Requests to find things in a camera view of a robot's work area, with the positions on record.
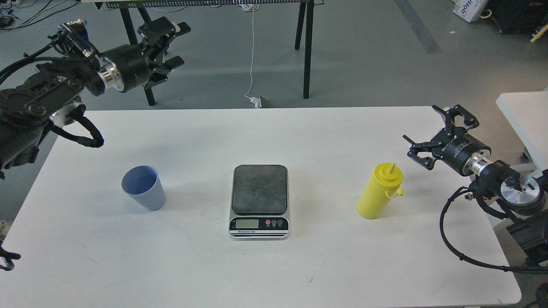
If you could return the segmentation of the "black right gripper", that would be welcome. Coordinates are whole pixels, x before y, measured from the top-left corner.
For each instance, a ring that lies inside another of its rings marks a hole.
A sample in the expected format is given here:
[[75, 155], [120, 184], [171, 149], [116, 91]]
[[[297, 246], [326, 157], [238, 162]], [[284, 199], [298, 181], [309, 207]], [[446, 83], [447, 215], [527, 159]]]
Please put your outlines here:
[[[459, 104], [453, 108], [443, 109], [437, 105], [432, 108], [444, 119], [444, 129], [435, 136], [435, 141], [430, 142], [416, 143], [403, 135], [408, 142], [407, 157], [427, 170], [433, 170], [439, 159], [463, 177], [472, 175], [471, 158], [477, 153], [483, 153], [487, 158], [491, 156], [489, 146], [468, 134], [479, 126], [477, 117]], [[456, 117], [462, 117], [464, 126], [456, 125]], [[432, 156], [421, 157], [419, 153], [431, 153]]]

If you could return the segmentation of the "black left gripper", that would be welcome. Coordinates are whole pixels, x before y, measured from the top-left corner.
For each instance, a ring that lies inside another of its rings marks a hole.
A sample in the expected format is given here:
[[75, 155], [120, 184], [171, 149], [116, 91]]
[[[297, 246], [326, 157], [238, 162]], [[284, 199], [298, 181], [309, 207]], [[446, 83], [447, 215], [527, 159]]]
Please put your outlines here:
[[99, 56], [101, 66], [98, 69], [98, 76], [103, 81], [104, 87], [115, 88], [121, 93], [126, 93], [137, 86], [143, 85], [144, 89], [151, 89], [166, 82], [172, 70], [184, 65], [184, 60], [180, 56], [175, 56], [149, 68], [145, 58], [157, 60], [166, 53], [170, 43], [176, 37], [190, 31], [191, 28], [187, 23], [173, 23], [166, 17], [143, 24], [138, 28], [141, 47], [125, 44], [114, 47]]

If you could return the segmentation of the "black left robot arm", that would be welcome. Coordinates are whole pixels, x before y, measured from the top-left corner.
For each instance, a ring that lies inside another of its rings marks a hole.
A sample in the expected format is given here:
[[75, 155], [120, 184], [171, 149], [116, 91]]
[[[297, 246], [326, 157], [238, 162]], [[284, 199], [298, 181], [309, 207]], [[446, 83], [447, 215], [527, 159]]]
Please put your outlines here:
[[100, 52], [88, 39], [85, 20], [60, 25], [46, 46], [1, 71], [5, 81], [27, 65], [37, 69], [22, 85], [1, 90], [1, 169], [34, 163], [49, 132], [88, 148], [103, 146], [100, 131], [84, 115], [82, 91], [100, 96], [110, 88], [127, 93], [166, 82], [184, 60], [164, 55], [190, 31], [186, 23], [161, 17], [139, 27], [140, 43]]

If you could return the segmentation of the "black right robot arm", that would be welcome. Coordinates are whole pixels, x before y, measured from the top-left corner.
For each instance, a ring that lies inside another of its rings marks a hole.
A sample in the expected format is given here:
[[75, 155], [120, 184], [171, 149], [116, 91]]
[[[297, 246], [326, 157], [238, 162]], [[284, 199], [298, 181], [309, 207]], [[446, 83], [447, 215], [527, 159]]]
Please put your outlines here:
[[[461, 261], [505, 272], [546, 274], [547, 267], [547, 171], [538, 178], [524, 176], [502, 160], [491, 160], [491, 148], [469, 132], [478, 127], [477, 118], [461, 105], [434, 111], [444, 119], [444, 127], [428, 142], [414, 142], [407, 135], [407, 156], [427, 170], [441, 160], [462, 177], [474, 177], [468, 187], [454, 192], [440, 215], [440, 233], [447, 248]], [[487, 264], [458, 251], [444, 232], [444, 218], [457, 197], [475, 200], [487, 214], [510, 219], [507, 231], [527, 256], [524, 267]]]

